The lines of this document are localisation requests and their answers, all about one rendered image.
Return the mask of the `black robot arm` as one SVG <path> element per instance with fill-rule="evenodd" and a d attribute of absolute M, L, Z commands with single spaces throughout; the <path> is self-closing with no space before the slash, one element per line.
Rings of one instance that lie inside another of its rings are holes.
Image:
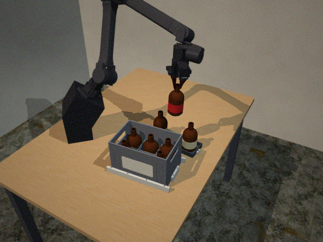
<path fill-rule="evenodd" d="M 113 62 L 118 5 L 127 5 L 176 36 L 175 40 L 180 43 L 174 44 L 173 58 L 179 59 L 179 61 L 172 59 L 172 72 L 178 73 L 179 80 L 186 81 L 190 77 L 189 62 L 196 64 L 202 62 L 204 48 L 191 43 L 195 36 L 194 31 L 184 24 L 143 0 L 101 1 L 103 6 L 103 17 L 99 60 L 96 63 L 92 78 L 90 78 L 89 82 L 86 82 L 84 86 L 77 87 L 77 90 L 85 99 L 102 100 L 103 96 L 100 93 L 103 85 L 113 86 L 118 79 L 117 72 L 115 71 L 116 66 L 114 66 Z M 182 61 L 182 59 L 185 60 Z"/>

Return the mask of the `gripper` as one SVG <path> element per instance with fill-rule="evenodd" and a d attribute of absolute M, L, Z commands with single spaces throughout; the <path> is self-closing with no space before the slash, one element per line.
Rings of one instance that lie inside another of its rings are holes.
<path fill-rule="evenodd" d="M 175 58 L 173 58 L 173 59 L 176 60 L 176 61 L 179 61 L 179 59 L 175 59 Z M 172 72 L 172 66 L 166 66 L 166 70 L 168 71 L 168 75 L 171 76 L 171 79 L 173 81 L 173 87 L 175 89 L 175 87 L 176 87 L 176 79 L 179 77 L 178 73 L 173 73 Z M 184 83 L 185 83 L 185 81 L 180 80 L 180 89 L 182 88 Z"/>

